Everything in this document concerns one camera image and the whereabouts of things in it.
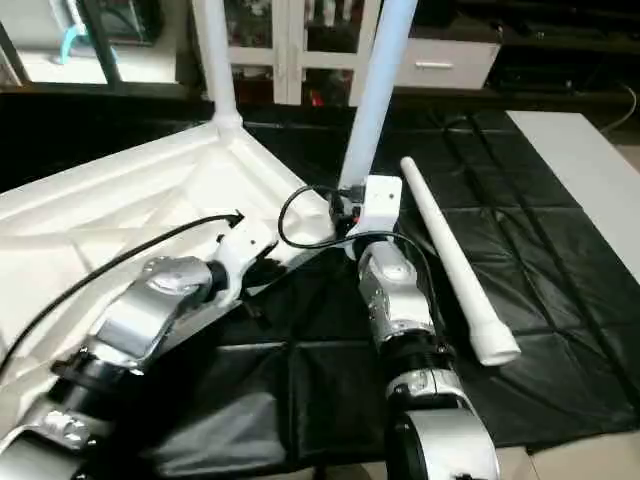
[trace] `white surface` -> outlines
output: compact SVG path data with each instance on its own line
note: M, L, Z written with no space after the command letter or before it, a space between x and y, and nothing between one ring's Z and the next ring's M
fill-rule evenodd
M417 3L396 0L382 7L364 92L340 172L340 187L362 185L369 175Z
M396 85L480 89L499 51L500 46L494 43L412 38Z
M0 195L0 337L12 343L72 283L179 224L237 209L275 231L281 205L302 185L244 130L227 131L223 140L209 123ZM287 215L289 235L302 243L326 239L332 233L327 212L319 196L300 198ZM46 386L43 378L49 377L37 371L81 341L147 259L160 254L210 257L215 238L227 231L225 222L217 222L185 232L104 275L52 314L19 350L0 387L0 437L1 427L16 422L27 406L26 395ZM279 244L270 257L295 266L302 261L300 254ZM169 347L225 312L211 308L184 319Z
M520 355L520 348L509 327L498 318L420 170L409 157L403 158L400 166L467 319L478 360L486 366L514 360Z
M640 174L580 114L509 116L640 282Z
M531 457L538 480L640 478L640 432L601 435Z
M540 480L524 447L500 448L496 450L496 454L501 480Z

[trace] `black cloth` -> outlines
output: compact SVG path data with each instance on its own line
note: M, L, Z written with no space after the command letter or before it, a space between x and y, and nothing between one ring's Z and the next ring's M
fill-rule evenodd
M190 124L182 113L161 121L118 114L111 129L112 117L95 108L85 114L70 130L84 142L49 145L46 156L42 145L26 146L25 166L34 169L22 181ZM247 130L303 180L335 184L352 111L243 114ZM45 124L32 121L30 133L59 128ZM456 367L496 445L543 448L637 428L640 286L517 127L500 112L392 111L374 170L398 174L405 155L522 349L509 365L480 366L449 282L430 258ZM428 240L408 189L402 207L403 229ZM325 251L253 303L261 321L238 309L157 362L116 434L119 453L161 477L197 478L381 459L384 382L353 263Z

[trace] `white plastic stick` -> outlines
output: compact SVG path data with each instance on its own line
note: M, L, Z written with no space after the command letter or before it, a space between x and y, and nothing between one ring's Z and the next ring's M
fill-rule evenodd
M222 129L238 128L242 125L242 117L236 109L224 2L193 0L193 14L206 77L207 94L209 100L216 104L213 122Z
M417 3L418 0L384 2L362 100L342 164L340 188L362 185L369 175Z
M400 162L422 219L469 323L469 337L480 363L504 365L520 355L509 327L500 321L469 261L413 159Z

